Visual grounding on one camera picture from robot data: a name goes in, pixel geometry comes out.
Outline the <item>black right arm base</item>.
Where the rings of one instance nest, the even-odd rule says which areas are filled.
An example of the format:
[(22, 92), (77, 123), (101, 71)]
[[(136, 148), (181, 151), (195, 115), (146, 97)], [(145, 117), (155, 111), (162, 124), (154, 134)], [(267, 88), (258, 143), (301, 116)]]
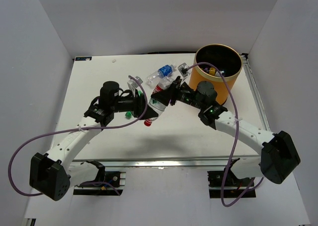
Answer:
[[(221, 184), (227, 161), (228, 160), (226, 158), (217, 158), (213, 161), (213, 166), (207, 171), (210, 199), (221, 198)], [(248, 177), (242, 179), (237, 178), (229, 170), (225, 181), (224, 198), (235, 199), (244, 191), (250, 181), (251, 179)]]

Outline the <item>clear bottle blue label white cap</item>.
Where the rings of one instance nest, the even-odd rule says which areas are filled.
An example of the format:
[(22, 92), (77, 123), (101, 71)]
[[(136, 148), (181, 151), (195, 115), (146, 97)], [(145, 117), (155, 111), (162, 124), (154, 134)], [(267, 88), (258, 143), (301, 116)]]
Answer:
[(176, 65), (164, 65), (146, 78), (146, 84), (149, 87), (155, 87), (164, 77), (171, 77), (176, 70)]

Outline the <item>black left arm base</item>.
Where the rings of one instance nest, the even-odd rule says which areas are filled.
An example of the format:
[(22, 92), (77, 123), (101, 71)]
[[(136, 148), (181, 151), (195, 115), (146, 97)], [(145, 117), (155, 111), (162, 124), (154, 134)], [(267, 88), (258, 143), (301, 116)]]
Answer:
[(106, 170), (95, 160), (71, 164), (67, 174), (74, 195), (120, 196), (125, 186), (125, 172)]

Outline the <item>clear bottle red label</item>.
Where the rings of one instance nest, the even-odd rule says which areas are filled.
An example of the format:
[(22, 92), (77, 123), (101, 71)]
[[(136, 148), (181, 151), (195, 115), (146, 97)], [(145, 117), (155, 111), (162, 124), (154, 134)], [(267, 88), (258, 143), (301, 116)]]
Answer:
[[(171, 77), (166, 76), (166, 77), (162, 78), (159, 81), (159, 83), (156, 85), (156, 87), (154, 88), (152, 94), (167, 89), (172, 84), (173, 81), (174, 81), (174, 79)], [(157, 100), (154, 100), (151, 97), (149, 102), (148, 102), (148, 109), (154, 110), (158, 114), (158, 116), (146, 119), (144, 121), (144, 125), (147, 127), (151, 126), (151, 124), (165, 111), (165, 108), (166, 108), (165, 105), (158, 102)]]

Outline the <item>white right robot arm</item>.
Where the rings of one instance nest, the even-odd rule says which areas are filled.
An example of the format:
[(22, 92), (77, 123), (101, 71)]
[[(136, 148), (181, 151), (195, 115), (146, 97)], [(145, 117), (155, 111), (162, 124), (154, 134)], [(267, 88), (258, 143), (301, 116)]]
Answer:
[(177, 77), (166, 89), (155, 90), (150, 103), (167, 107), (180, 101), (193, 106), (200, 110), (198, 117), (204, 125), (233, 136), (258, 154), (258, 158), (231, 161), (229, 170), (224, 173), (229, 185), (235, 186), (242, 179), (253, 177), (264, 177), (281, 184), (301, 162), (291, 136), (284, 131), (262, 130), (239, 120), (220, 105), (216, 97), (212, 83), (201, 81), (193, 90)]

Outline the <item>clear bottle orange label yellow cap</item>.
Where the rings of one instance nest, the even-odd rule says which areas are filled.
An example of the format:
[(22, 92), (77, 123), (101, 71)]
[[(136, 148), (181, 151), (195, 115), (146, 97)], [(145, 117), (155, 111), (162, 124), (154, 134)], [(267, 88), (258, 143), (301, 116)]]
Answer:
[(215, 68), (211, 67), (211, 68), (209, 69), (209, 75), (215, 76), (216, 73), (217, 73), (217, 71), (216, 71)]

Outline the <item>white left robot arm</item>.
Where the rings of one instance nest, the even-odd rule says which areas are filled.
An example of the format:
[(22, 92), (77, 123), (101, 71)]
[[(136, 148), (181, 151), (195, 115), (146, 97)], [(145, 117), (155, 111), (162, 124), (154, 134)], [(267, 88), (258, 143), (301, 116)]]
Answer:
[(31, 159), (30, 186), (54, 201), (60, 200), (68, 189), (83, 183), (99, 186), (105, 181), (105, 167), (98, 161), (71, 163), (77, 154), (97, 136), (117, 112), (132, 112), (145, 120), (158, 117), (137, 90), (120, 93), (119, 83), (107, 81), (100, 94), (84, 113), (78, 127), (45, 154), (36, 153)]

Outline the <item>green plastic bottle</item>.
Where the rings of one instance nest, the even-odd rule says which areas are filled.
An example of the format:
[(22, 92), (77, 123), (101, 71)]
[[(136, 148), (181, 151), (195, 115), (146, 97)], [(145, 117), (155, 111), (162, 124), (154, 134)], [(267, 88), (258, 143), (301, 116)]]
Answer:
[[(139, 94), (139, 96), (143, 96), (143, 95), (144, 95), (141, 90), (138, 91), (138, 94)], [(133, 117), (133, 114), (132, 114), (131, 111), (125, 113), (125, 118), (126, 118), (126, 119), (129, 120), (129, 119), (131, 119), (132, 117)]]

